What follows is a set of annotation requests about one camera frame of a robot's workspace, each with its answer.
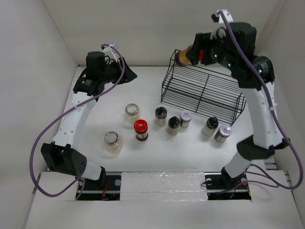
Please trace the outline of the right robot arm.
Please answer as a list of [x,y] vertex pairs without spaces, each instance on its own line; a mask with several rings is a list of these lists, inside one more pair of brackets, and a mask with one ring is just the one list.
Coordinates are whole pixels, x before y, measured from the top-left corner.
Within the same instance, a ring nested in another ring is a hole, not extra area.
[[254,70],[262,77],[269,95],[266,95],[262,82],[256,77],[253,69],[248,67],[238,53],[228,29],[224,29],[223,36],[212,37],[211,33],[197,33],[193,45],[186,53],[192,65],[218,63],[230,70],[248,103],[253,134],[237,143],[236,154],[222,168],[220,182],[226,188],[237,183],[251,161],[267,159],[274,155],[277,149],[288,146],[288,141],[280,133],[273,119],[272,114],[276,111],[272,111],[268,103],[275,101],[272,62],[267,57],[254,54],[256,28],[246,22],[232,22],[230,29]]

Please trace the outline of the red lid sauce jar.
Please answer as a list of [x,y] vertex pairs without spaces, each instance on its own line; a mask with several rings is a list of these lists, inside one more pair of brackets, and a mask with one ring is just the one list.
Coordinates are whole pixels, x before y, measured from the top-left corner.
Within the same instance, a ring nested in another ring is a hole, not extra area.
[[201,61],[203,60],[204,50],[201,49],[198,54],[195,54],[195,57],[192,57],[192,56],[188,57],[187,53],[189,51],[191,51],[192,48],[193,48],[193,46],[189,45],[185,50],[178,51],[174,57],[175,64],[182,66],[182,67],[187,66],[187,65],[195,66],[195,65],[200,64]]
[[139,119],[134,123],[136,138],[139,141],[145,141],[148,138],[148,124],[145,120]]

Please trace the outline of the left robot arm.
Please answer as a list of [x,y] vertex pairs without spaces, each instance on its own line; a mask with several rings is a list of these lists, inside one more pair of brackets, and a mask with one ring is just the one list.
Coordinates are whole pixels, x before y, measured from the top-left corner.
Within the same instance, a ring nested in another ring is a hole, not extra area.
[[89,113],[97,104],[98,95],[103,93],[105,85],[128,83],[136,77],[126,61],[110,47],[87,54],[86,68],[73,88],[71,112],[64,116],[51,143],[44,143],[41,147],[41,154],[50,171],[89,179],[95,189],[106,185],[103,168],[89,162],[78,151],[79,140]]

